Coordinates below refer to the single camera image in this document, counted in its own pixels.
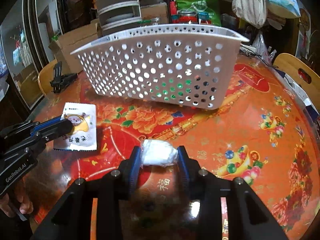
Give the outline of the person's left hand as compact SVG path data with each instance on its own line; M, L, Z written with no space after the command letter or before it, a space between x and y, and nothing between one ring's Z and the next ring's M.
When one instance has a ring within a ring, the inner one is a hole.
M15 211L10 206L10 204L13 203L15 203L14 207L23 215L29 215L34 210L33 203L28 196L23 179L15 184L13 193L10 195L5 194L1 198L1 210L8 217L14 217L14 215L16 215Z

